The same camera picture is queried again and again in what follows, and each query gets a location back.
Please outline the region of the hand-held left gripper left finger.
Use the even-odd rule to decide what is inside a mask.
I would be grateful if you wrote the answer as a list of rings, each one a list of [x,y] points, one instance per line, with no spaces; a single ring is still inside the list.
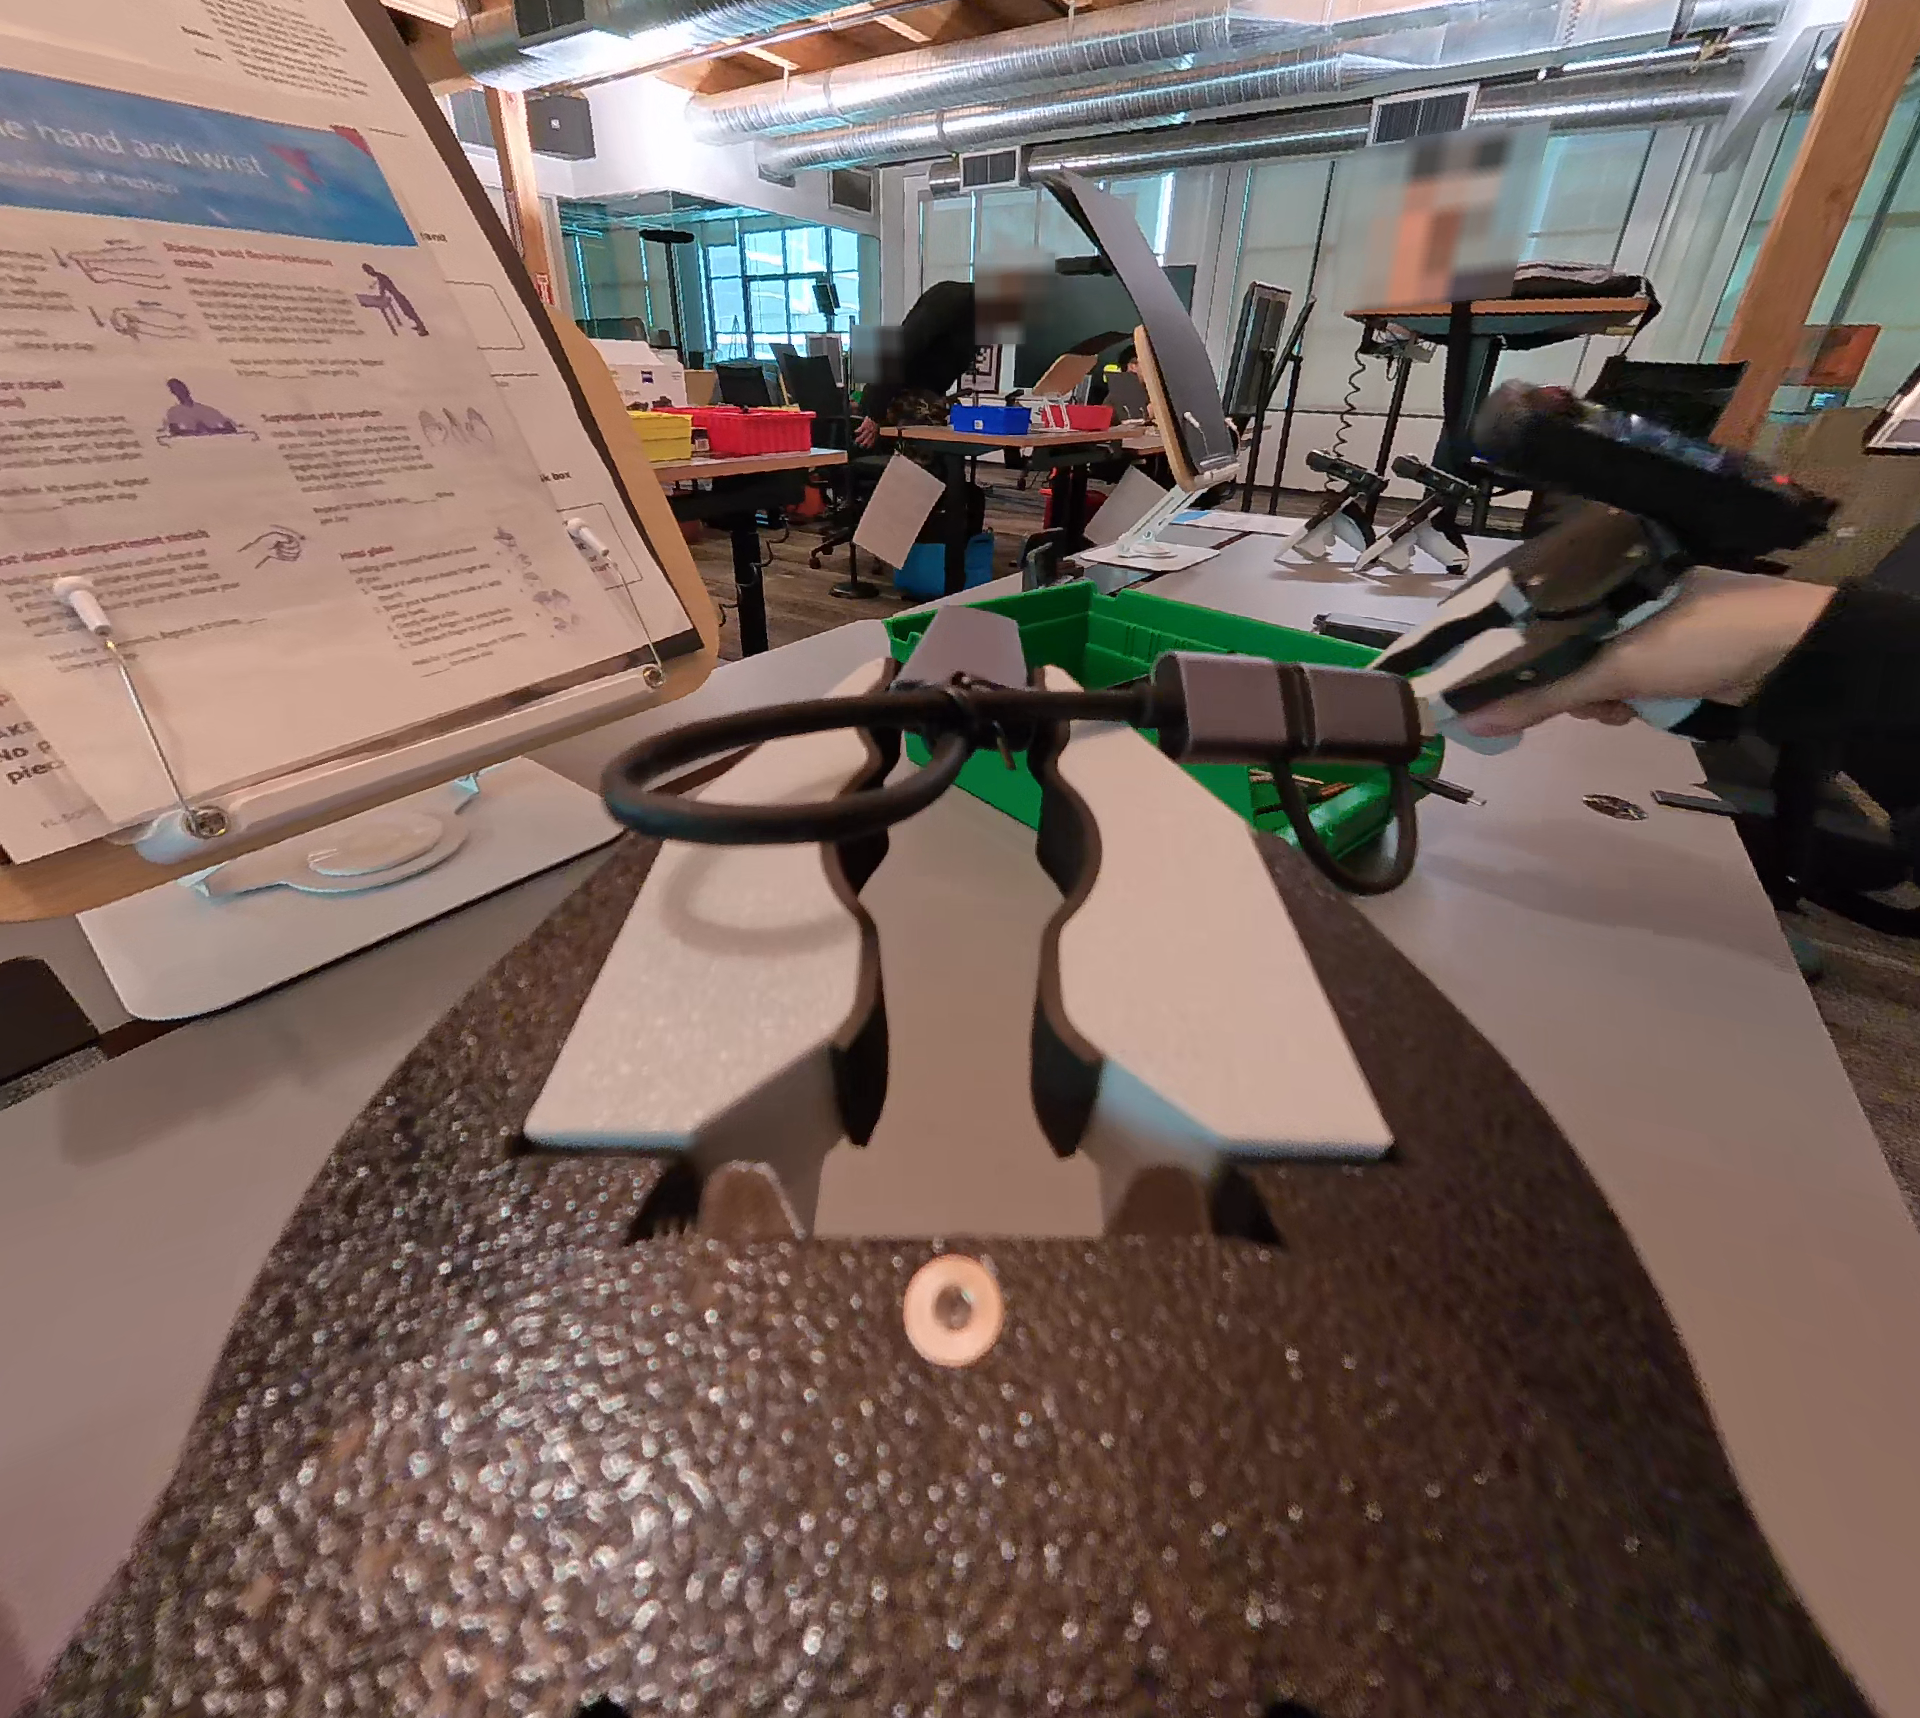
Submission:
[[[881,957],[859,897],[885,847],[885,831],[660,842],[524,1141],[660,1155],[699,1180],[765,1166],[808,1229],[827,1157],[884,1110]]]

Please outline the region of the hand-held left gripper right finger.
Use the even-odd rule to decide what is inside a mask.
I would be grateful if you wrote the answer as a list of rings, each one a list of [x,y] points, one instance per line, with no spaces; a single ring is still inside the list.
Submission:
[[[1092,1166],[1104,1229],[1205,1229],[1221,1175],[1246,1164],[1391,1155],[1258,837],[1121,723],[1045,723],[1028,762],[1061,895],[1032,1097],[1054,1151]]]

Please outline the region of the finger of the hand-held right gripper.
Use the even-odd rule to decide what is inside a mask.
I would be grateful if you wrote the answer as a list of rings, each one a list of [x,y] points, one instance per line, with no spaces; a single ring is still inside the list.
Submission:
[[[1529,632],[1534,625],[1534,600],[1541,572],[1521,565],[1512,571],[1504,560],[1471,581],[1462,584],[1446,601],[1392,640],[1371,660],[1371,670],[1394,678],[1424,675],[1451,657],[1475,635],[1493,630]]]
[[[1418,699],[1434,717],[1477,717],[1542,690],[1576,670],[1576,634],[1493,630],[1418,675]]]

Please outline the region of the small grey adapter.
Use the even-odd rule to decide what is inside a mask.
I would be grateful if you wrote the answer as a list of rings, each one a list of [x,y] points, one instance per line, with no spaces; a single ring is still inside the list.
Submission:
[[[1274,783],[1296,849],[1322,880],[1345,892],[1396,891],[1419,854],[1419,797],[1440,795],[1454,805],[1475,805],[1477,797],[1436,773],[1413,770],[1424,734],[1405,680],[1375,670],[1278,664],[1277,683],[1288,710],[1288,742],[1277,759]],[[1296,759],[1366,762],[1384,770],[1392,839],[1384,866],[1354,868],[1327,847],[1310,823],[1308,799],[1294,774]]]

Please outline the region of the green plastic bin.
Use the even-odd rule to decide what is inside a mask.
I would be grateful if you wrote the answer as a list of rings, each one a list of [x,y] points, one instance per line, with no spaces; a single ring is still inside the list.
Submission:
[[[962,609],[986,609],[1010,617],[1020,630],[1023,657],[1032,670],[1059,667],[1090,690],[1144,680],[1161,654],[1177,649],[1343,670],[1368,660],[1361,647],[1328,635],[1246,621],[1142,588],[1102,595],[1090,581],[1052,584]],[[899,666],[918,649],[932,616],[933,609],[921,606],[884,622],[891,657]],[[1391,823],[1391,787],[1376,763],[1318,759],[1301,762],[1296,770],[1308,823],[1333,856],[1355,854]],[[1294,842],[1284,797],[1268,766],[1201,766],[1188,774],[1252,829]],[[1037,829],[1042,793],[1023,755],[1009,770],[993,749],[975,753],[958,773],[956,791],[1032,831]]]

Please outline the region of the person's right forearm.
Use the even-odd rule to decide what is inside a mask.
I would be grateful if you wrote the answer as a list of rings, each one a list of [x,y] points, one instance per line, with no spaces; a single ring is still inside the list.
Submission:
[[[1760,683],[1747,706],[1770,746],[1805,747],[1841,766],[1918,757],[1918,597],[1850,580]]]

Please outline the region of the person's right hand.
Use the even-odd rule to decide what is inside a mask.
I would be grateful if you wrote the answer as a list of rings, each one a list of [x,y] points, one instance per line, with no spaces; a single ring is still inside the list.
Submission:
[[[1460,735],[1518,735],[1553,717],[1626,724],[1642,705],[1739,706],[1829,609],[1836,585],[1695,571],[1644,622],[1571,675],[1458,717]]]

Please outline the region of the black device on white dock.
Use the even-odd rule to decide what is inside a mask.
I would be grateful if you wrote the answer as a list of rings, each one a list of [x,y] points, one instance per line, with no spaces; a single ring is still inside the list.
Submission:
[[[1355,560],[1375,540],[1369,512],[1384,491],[1384,476],[1325,450],[1310,450],[1305,464],[1327,484],[1318,505],[1308,512],[1308,520],[1296,534],[1284,540],[1277,559],[1327,559],[1335,548],[1343,548]]]
[[[1427,559],[1440,575],[1466,576],[1469,549],[1458,529],[1455,513],[1471,498],[1471,485],[1436,465],[1394,457],[1391,474],[1411,481],[1421,496],[1387,529],[1362,548],[1351,563],[1354,575],[1387,575],[1413,571],[1415,559]]]

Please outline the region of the curved board document stand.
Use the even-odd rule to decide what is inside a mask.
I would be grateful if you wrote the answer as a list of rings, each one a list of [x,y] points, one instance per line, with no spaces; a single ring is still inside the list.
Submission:
[[[1243,440],[1227,417],[1205,341],[1148,245],[1129,203],[1075,172],[1046,172],[1040,187],[1094,243],[1135,309],[1135,362],[1151,423],[1161,434],[1171,488],[1111,548],[1086,560],[1113,560],[1126,572],[1161,575],[1177,565],[1170,535],[1177,515],[1201,492],[1241,479]]]

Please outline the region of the grey tilted panel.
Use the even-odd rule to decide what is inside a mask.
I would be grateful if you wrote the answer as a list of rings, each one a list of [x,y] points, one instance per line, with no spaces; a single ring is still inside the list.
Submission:
[[[906,454],[891,454],[852,532],[852,546],[892,571],[906,565],[937,509],[944,479]]]

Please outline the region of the wooden work table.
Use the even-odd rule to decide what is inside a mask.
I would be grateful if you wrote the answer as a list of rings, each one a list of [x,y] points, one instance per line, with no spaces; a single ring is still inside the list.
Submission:
[[[657,458],[652,473],[673,509],[685,506],[704,525],[717,525],[731,548],[733,625],[741,657],[768,649],[758,551],[758,515],[774,509],[778,488],[793,491],[808,474],[849,464],[848,450],[768,453],[746,457]]]

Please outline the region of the red plastic bin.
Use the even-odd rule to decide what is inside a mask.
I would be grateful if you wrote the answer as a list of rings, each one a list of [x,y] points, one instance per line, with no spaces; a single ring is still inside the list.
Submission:
[[[803,454],[814,443],[814,414],[793,407],[690,407],[685,417],[710,458]]]

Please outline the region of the document stand with printed sheet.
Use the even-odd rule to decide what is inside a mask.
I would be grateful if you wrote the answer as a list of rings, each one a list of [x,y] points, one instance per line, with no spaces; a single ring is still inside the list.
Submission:
[[[612,839],[717,625],[377,0],[5,0],[5,918],[147,1021]]]

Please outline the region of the silver round duct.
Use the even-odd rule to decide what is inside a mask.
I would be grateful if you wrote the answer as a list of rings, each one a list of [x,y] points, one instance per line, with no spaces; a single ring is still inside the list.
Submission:
[[[909,163],[1099,122],[1404,91],[1419,82],[1666,51],[1774,25],[1787,0],[1149,0],[1024,31],[693,95],[706,145],[770,175]]]

